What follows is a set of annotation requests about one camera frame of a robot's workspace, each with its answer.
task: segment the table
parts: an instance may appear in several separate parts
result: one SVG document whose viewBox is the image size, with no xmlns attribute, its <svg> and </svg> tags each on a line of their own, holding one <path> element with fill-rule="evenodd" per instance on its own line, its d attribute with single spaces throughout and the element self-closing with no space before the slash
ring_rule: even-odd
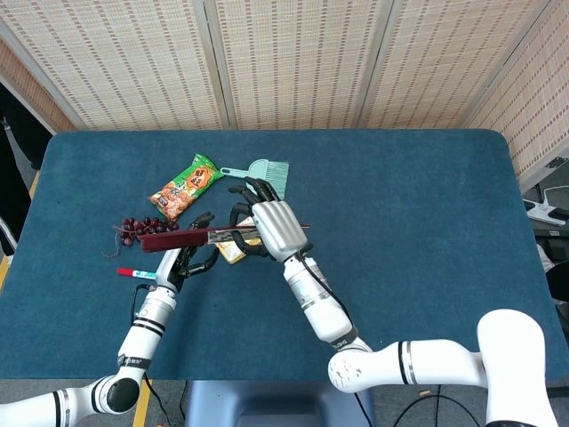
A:
<svg viewBox="0 0 569 427">
<path fill-rule="evenodd" d="M 508 307 L 533 316 L 548 378 L 568 351 L 548 295 L 507 144 L 485 130 L 77 132 L 50 142 L 36 196 L 0 297 L 1 378 L 97 378 L 116 371 L 134 278 L 161 254 L 116 258 L 126 216 L 155 215 L 147 197 L 196 152 L 218 167 L 290 161 L 287 200 L 311 254 L 374 349 L 448 338 L 477 349 L 477 321 Z M 239 201 L 215 183 L 180 218 Z M 202 256 L 209 251 L 201 251 Z M 267 259 L 223 260 L 186 281 L 148 374 L 156 379 L 320 380 L 333 350 L 314 336 Z"/>
</svg>

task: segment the chip bag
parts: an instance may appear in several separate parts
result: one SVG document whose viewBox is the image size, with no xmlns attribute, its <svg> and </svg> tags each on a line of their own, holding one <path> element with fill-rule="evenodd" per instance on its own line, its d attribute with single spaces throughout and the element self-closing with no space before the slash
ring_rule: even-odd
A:
<svg viewBox="0 0 569 427">
<path fill-rule="evenodd" d="M 150 201 L 166 218 L 176 221 L 182 212 L 222 176 L 209 158 L 196 154 L 191 166 L 150 196 Z"/>
</svg>

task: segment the floor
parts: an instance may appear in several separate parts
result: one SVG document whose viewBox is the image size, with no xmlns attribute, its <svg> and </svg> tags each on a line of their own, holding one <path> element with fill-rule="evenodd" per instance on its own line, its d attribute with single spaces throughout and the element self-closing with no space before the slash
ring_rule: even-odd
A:
<svg viewBox="0 0 569 427">
<path fill-rule="evenodd" d="M 29 162 L 23 157 L 21 152 L 15 148 L 15 156 L 18 165 L 24 176 L 27 185 L 31 185 L 35 172 L 29 167 Z M 569 165 L 559 168 L 554 174 L 550 175 L 543 183 L 544 189 L 554 185 L 569 184 Z M 536 194 L 532 190 L 525 195 L 526 198 L 536 200 Z M 551 192 L 549 201 L 552 205 L 569 209 L 569 189 Z M 29 398 L 45 392 L 51 392 L 67 387 L 82 387 L 91 381 L 78 380 L 50 380 L 50 381 L 0 381 L 0 402 L 6 403 L 10 401 Z M 552 383 L 550 385 L 569 385 L 569 376 L 562 381 Z M 184 425 L 179 410 L 180 396 L 184 388 L 183 381 L 157 381 L 154 387 L 160 395 L 164 407 L 170 417 L 171 426 Z M 377 426 L 392 426 L 402 411 L 420 396 L 420 392 L 429 391 L 431 394 L 436 393 L 437 388 L 429 386 L 381 386 L 374 390 L 375 394 L 375 410 Z M 485 406 L 487 392 L 485 389 L 476 387 L 462 386 L 444 386 L 442 394 L 460 401 L 462 405 L 467 407 L 476 417 L 478 422 L 483 425 L 485 420 Z M 569 425 L 569 399 L 553 399 L 551 401 L 554 412 L 557 416 L 559 425 Z M 435 399 L 428 399 L 414 406 L 399 423 L 399 427 L 411 426 L 434 426 L 435 425 Z M 83 420 L 80 427 L 126 427 L 126 426 L 147 426 L 155 427 L 160 423 L 165 425 L 165 417 L 162 414 L 156 400 L 150 399 L 146 420 L 141 417 L 134 420 L 135 414 L 132 411 L 127 415 L 111 416 L 111 415 L 95 415 Z M 354 426 L 365 426 L 365 420 L 354 422 Z M 461 427 L 474 426 L 475 424 L 469 419 L 469 416 L 463 412 L 452 402 L 446 400 L 440 401 L 438 413 L 439 427 Z"/>
</svg>

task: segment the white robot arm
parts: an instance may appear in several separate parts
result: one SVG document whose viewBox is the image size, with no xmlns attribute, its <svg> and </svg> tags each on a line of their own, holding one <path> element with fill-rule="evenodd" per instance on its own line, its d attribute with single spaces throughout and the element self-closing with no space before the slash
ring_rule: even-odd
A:
<svg viewBox="0 0 569 427">
<path fill-rule="evenodd" d="M 488 387 L 486 426 L 554 427 L 557 421 L 545 387 L 545 342 L 539 325 L 514 310 L 495 310 L 478 324 L 479 353 L 456 342 L 394 342 L 372 350 L 358 337 L 348 313 L 335 297 L 316 262 L 292 209 L 263 180 L 245 179 L 255 190 L 243 194 L 264 250 L 284 264 L 291 287 L 317 337 L 338 351 L 328 365 L 332 384 L 357 392 L 382 384 L 465 384 Z M 245 252 L 250 247 L 234 236 Z M 250 253 L 259 254 L 259 249 Z"/>
<path fill-rule="evenodd" d="M 192 228 L 203 228 L 213 218 L 205 213 Z M 149 291 L 133 318 L 118 351 L 118 372 L 83 388 L 69 388 L 31 399 L 0 405 L 2 427 L 73 427 L 88 415 L 120 415 L 131 410 L 140 394 L 140 382 L 176 308 L 176 295 L 189 276 L 208 271 L 217 261 L 215 249 L 206 262 L 188 266 L 197 246 L 164 254 Z"/>
</svg>

